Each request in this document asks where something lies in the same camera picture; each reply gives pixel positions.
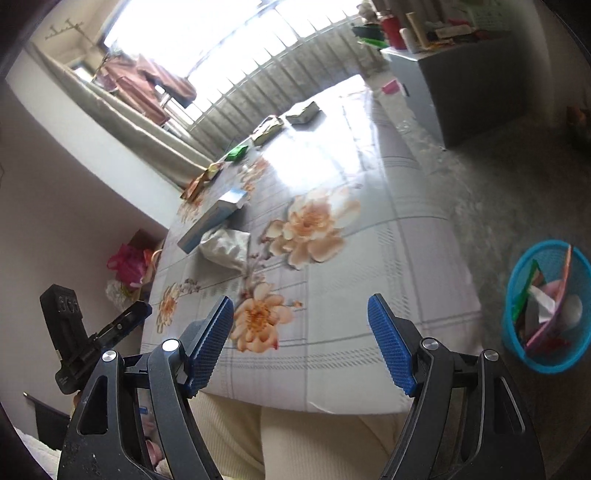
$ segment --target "white bag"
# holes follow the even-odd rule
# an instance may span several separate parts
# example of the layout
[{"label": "white bag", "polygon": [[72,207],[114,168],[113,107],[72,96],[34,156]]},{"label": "white bag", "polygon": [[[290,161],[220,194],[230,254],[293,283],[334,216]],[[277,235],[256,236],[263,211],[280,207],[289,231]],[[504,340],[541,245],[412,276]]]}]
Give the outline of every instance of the white bag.
[{"label": "white bag", "polygon": [[227,229],[222,224],[203,235],[199,250],[208,260],[245,274],[250,236],[246,232]]}]

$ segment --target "plastic bag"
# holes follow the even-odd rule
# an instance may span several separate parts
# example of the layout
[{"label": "plastic bag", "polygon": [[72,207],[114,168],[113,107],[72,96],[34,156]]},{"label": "plastic bag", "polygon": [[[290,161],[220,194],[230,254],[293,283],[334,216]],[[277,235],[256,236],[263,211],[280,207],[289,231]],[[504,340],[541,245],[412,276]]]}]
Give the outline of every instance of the plastic bag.
[{"label": "plastic bag", "polygon": [[121,283],[132,288],[140,288],[147,264],[141,250],[123,244],[108,260],[107,268],[117,272],[115,278]]},{"label": "plastic bag", "polygon": [[245,274],[250,236],[246,232],[218,226],[203,235],[199,249],[208,260]]}]

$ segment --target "peach flower print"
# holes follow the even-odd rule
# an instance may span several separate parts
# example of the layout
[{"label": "peach flower print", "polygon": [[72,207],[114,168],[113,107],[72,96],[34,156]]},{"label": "peach flower print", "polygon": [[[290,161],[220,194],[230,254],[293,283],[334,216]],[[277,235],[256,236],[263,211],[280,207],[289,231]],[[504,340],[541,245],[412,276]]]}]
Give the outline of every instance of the peach flower print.
[{"label": "peach flower print", "polygon": [[188,220],[195,219],[199,214],[199,208],[202,202],[202,195],[199,195],[192,202],[183,202],[177,212],[181,216],[181,222],[186,223]]},{"label": "peach flower print", "polygon": [[256,181],[265,173],[269,162],[264,157],[258,157],[252,165],[245,167],[241,176],[242,189],[246,190],[248,198],[255,190]]},{"label": "peach flower print", "polygon": [[173,315],[177,309],[177,300],[181,294],[181,287],[173,283],[164,290],[162,300],[158,305],[158,317],[156,318],[156,331],[162,333],[165,326],[169,326],[173,322]]},{"label": "peach flower print", "polygon": [[239,352],[263,353],[269,348],[277,349],[277,326],[293,320],[291,309],[284,305],[285,299],[271,293],[272,288],[272,284],[259,283],[252,298],[243,301],[234,312],[234,330],[230,338],[236,342]]},{"label": "peach flower print", "polygon": [[315,189],[295,197],[287,212],[287,221],[273,220],[264,234],[272,239],[271,255],[289,253],[287,262],[301,269],[311,260],[325,262],[345,246],[340,230],[357,220],[359,200],[349,189]]}]

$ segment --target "gray cabinet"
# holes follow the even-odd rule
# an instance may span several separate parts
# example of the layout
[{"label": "gray cabinet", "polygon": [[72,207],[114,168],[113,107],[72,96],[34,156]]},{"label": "gray cabinet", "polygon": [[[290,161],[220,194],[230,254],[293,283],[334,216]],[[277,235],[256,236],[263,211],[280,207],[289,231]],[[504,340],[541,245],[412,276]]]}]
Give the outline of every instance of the gray cabinet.
[{"label": "gray cabinet", "polygon": [[524,71],[510,33],[417,54],[381,53],[417,121],[445,147],[525,112]]}]

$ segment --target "metal screw head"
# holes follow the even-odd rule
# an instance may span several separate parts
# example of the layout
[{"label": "metal screw head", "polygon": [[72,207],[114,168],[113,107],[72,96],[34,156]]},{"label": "metal screw head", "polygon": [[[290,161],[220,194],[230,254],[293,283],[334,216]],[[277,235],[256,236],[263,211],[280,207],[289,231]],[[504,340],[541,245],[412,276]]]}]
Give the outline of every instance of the metal screw head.
[{"label": "metal screw head", "polygon": [[117,352],[114,350],[107,350],[103,353],[103,362],[110,362],[111,360],[115,360],[117,358]]},{"label": "metal screw head", "polygon": [[423,347],[427,350],[437,350],[439,348],[439,342],[435,338],[425,338],[423,340]]},{"label": "metal screw head", "polygon": [[484,350],[484,358],[491,362],[496,362],[499,359],[499,353],[491,349]]},{"label": "metal screw head", "polygon": [[179,345],[180,343],[178,342],[178,340],[171,338],[170,340],[166,340],[162,344],[162,350],[164,350],[165,352],[174,352]]}]

